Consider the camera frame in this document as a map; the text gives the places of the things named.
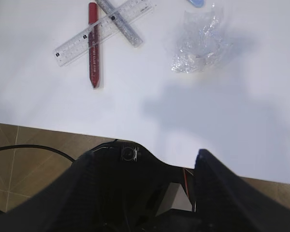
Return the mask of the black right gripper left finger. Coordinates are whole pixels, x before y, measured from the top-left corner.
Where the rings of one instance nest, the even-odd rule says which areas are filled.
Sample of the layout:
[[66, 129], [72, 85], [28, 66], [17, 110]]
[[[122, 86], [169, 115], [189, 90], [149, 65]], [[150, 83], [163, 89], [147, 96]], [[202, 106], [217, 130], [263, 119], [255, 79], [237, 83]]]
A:
[[122, 193], [115, 193], [117, 151], [88, 151], [49, 186], [0, 215], [0, 232], [124, 232]]

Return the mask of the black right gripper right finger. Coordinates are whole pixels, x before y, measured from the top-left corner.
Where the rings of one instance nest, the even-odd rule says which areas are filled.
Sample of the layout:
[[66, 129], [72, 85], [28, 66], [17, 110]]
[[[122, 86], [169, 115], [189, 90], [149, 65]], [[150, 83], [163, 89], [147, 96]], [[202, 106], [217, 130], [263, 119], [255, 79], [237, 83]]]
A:
[[194, 185], [207, 232], [290, 232], [290, 209], [254, 189], [206, 149], [198, 152]]

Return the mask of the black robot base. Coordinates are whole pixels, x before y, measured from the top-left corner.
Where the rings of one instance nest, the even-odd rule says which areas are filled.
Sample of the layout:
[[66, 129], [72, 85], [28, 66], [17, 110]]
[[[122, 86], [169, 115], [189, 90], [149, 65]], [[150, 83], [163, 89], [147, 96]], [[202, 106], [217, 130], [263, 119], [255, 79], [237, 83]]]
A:
[[192, 176], [144, 147], [109, 142], [73, 163], [77, 210], [70, 232], [195, 232]]

